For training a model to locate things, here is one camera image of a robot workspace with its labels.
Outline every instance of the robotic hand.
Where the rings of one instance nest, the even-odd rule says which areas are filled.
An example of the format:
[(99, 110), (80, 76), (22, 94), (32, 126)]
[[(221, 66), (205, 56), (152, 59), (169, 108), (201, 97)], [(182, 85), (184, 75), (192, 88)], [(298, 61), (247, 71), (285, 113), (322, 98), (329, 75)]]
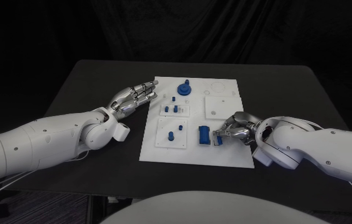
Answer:
[(293, 117), (262, 120), (246, 112), (236, 112), (213, 135), (215, 145), (223, 144), (226, 136), (246, 145), (257, 142), (253, 157), (266, 166), (275, 161), (293, 170), (306, 158), (328, 175), (352, 181), (350, 131), (324, 129), (316, 123)]
[(156, 85), (152, 81), (126, 88), (107, 108), (42, 118), (0, 134), (0, 178), (61, 164), (103, 148), (112, 138), (125, 141), (130, 128), (119, 120), (158, 97)]

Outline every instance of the blue rectangular block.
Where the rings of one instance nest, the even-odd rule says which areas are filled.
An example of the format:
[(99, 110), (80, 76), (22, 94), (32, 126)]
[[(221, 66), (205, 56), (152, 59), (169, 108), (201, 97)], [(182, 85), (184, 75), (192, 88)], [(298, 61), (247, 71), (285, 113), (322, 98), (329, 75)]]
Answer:
[(202, 145), (211, 144), (210, 127), (208, 126), (200, 126), (200, 144), (202, 144)]

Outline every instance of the dark gray table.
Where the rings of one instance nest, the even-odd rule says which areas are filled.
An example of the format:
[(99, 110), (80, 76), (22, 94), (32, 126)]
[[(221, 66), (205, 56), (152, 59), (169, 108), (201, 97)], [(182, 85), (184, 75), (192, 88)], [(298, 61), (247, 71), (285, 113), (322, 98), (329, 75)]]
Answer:
[[(244, 109), (262, 118), (293, 116), (324, 127), (347, 130), (312, 70), (305, 66), (182, 64), (80, 61), (47, 116), (106, 106), (126, 87), (155, 76), (237, 79)], [(148, 198), (185, 190), (244, 194), (293, 208), (352, 212), (352, 186), (303, 161), (295, 171), (273, 163), (256, 169), (140, 162), (149, 105), (123, 120), (132, 132), (126, 142), (113, 140), (83, 161), (41, 170), (12, 189)]]

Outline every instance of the white round object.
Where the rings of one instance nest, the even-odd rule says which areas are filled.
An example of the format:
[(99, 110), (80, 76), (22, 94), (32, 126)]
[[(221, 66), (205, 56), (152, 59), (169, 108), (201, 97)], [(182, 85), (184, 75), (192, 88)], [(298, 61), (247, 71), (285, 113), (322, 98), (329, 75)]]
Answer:
[(185, 191), (152, 197), (114, 213), (103, 224), (327, 223), (270, 201), (224, 192)]

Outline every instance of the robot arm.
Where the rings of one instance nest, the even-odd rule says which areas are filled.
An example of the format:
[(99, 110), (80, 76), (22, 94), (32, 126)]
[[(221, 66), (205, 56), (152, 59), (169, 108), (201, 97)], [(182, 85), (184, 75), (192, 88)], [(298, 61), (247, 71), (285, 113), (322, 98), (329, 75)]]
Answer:
[(119, 123), (136, 108), (158, 97), (158, 81), (126, 88), (107, 108), (47, 117), (0, 134), (0, 178), (50, 168), (84, 151), (103, 148), (112, 138), (125, 141), (130, 128)]
[(275, 161), (293, 170), (306, 158), (328, 175), (352, 181), (352, 132), (316, 130), (311, 125), (318, 126), (315, 123), (293, 117), (273, 117), (263, 121), (246, 112), (237, 112), (233, 117), (234, 124), (226, 127), (230, 130), (249, 129), (243, 143), (249, 144), (254, 137), (259, 147), (253, 157), (266, 166)]

